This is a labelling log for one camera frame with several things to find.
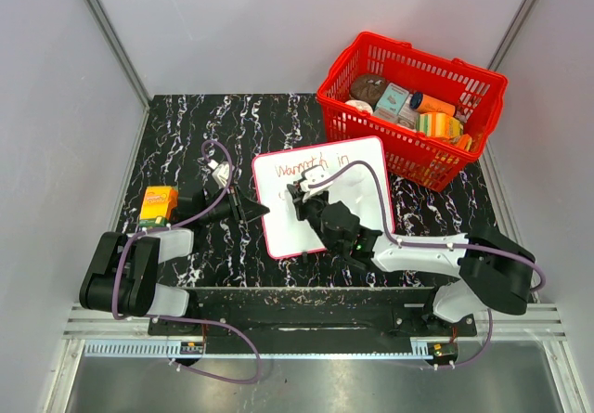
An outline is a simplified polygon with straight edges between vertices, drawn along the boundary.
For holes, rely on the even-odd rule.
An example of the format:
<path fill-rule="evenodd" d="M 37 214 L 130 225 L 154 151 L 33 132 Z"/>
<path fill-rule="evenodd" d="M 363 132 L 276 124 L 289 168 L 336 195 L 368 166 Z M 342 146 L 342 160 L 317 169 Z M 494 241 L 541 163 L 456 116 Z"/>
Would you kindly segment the pink framed whiteboard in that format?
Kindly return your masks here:
<path fill-rule="evenodd" d="M 388 227 L 394 231 L 394 216 L 389 196 L 388 172 L 381 140 L 376 136 L 287 149 L 256 156 L 252 161 L 256 194 L 269 209 L 263 219 L 268 254 L 276 259 L 290 258 L 302 252 L 325 249 L 310 225 L 296 217 L 287 185 L 302 178 L 302 172 L 321 166 L 332 176 L 354 162 L 368 163 L 380 180 Z M 343 202 L 360 218 L 363 226 L 382 229 L 381 209 L 374 180 L 364 166 L 356 166 L 341 175 L 329 188 L 329 202 Z"/>

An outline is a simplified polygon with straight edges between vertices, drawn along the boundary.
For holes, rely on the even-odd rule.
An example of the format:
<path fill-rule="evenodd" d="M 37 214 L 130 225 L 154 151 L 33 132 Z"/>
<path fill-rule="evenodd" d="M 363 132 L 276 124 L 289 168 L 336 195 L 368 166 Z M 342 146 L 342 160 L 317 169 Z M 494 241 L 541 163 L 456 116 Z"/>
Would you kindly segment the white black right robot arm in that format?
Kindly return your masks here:
<path fill-rule="evenodd" d="M 326 191 L 309 197 L 298 184 L 287 190 L 297 220 L 350 266 L 363 272 L 412 270 L 451 277 L 424 305 L 421 320 L 431 334 L 442 335 L 479 311 L 525 314 L 535 257 L 497 228 L 441 238 L 394 237 L 363 226 L 343 202 L 329 202 Z"/>

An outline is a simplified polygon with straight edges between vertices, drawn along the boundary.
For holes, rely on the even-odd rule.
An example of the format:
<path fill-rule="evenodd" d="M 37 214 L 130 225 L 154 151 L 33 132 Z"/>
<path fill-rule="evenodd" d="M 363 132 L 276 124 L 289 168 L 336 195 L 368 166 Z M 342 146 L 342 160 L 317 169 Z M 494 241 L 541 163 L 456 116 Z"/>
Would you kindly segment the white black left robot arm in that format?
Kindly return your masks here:
<path fill-rule="evenodd" d="M 131 236 L 104 233 L 79 292 L 88 310 L 121 316 L 169 316 L 181 334 L 199 328 L 200 310 L 189 293 L 157 282 L 159 264 L 188 256 L 199 248 L 198 234 L 216 222 L 247 224 L 270 209 L 235 186 L 208 198 L 200 186 L 148 187 L 141 206 L 142 229 Z"/>

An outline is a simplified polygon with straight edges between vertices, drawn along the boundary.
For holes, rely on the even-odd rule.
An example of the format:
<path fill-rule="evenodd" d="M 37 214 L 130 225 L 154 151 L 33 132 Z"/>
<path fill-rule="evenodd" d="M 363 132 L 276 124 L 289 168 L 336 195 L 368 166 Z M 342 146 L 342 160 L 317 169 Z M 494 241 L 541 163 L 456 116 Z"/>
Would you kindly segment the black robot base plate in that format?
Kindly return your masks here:
<path fill-rule="evenodd" d="M 430 316 L 432 288 L 192 289 L 189 313 L 209 326 L 160 320 L 151 336 L 203 334 L 209 354 L 234 354 L 246 343 L 222 323 L 241 330 L 263 355 L 407 353 L 411 339 L 476 338 L 474 318 L 454 325 Z"/>

